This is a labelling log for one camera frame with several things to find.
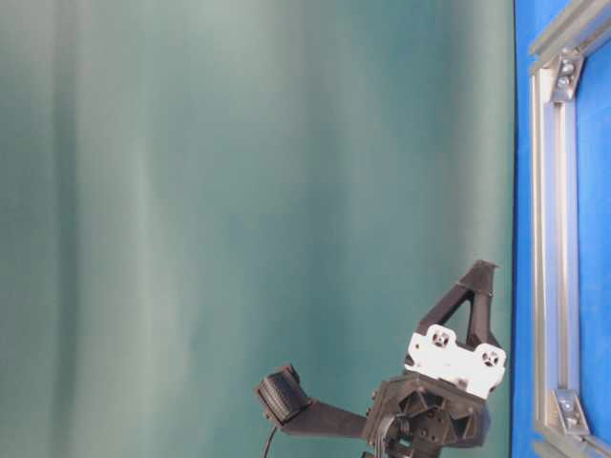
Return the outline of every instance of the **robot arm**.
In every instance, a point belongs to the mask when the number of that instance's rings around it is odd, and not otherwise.
[[[425,316],[403,375],[382,382],[367,417],[307,396],[292,365],[256,386],[265,417],[292,435],[362,439],[373,448],[362,458],[437,458],[443,447],[481,446],[490,424],[486,400],[506,361],[490,331],[494,268],[477,261]],[[443,324],[465,302],[471,314],[460,343]]]

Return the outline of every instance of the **black cable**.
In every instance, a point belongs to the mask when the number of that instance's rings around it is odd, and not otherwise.
[[[278,427],[271,428],[269,437],[267,438],[267,442],[265,442],[265,447],[263,448],[263,453],[261,454],[262,458],[267,458],[267,453],[269,453],[269,448],[271,447],[271,440],[274,438],[274,434],[276,434],[277,430]]]

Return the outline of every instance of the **teal backdrop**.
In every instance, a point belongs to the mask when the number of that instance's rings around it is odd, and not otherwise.
[[[1,10],[0,456],[258,456],[288,362],[365,412],[480,258],[509,350],[513,2]],[[509,455],[510,379],[445,458]]]

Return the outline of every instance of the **black 3d-printed part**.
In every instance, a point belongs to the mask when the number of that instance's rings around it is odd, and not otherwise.
[[[478,260],[469,272],[436,304],[418,324],[418,334],[425,336],[433,324],[443,325],[465,302],[471,305],[467,346],[473,350],[479,344],[499,346],[490,331],[490,306],[496,266]]]
[[[499,346],[490,331],[494,269],[489,262],[477,261],[420,322],[416,332],[426,335],[431,325],[443,325],[458,307],[469,302],[467,340],[460,345],[470,349],[482,343]],[[438,458],[443,447],[481,446],[490,424],[484,399],[408,370],[382,382],[367,418],[308,397],[292,365],[265,377],[255,392],[265,417],[283,432],[360,438],[374,448],[373,454],[364,452],[363,458]]]
[[[310,404],[292,366],[285,366],[263,379],[256,388],[263,404],[283,425]]]

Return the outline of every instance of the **aluminum extrusion frame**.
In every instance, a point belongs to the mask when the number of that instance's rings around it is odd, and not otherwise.
[[[579,402],[579,249],[576,101],[558,101],[558,69],[567,53],[586,58],[611,36],[611,0],[574,0],[530,48],[533,312],[535,328],[534,444],[543,457],[607,457],[611,447],[558,421],[558,389]]]

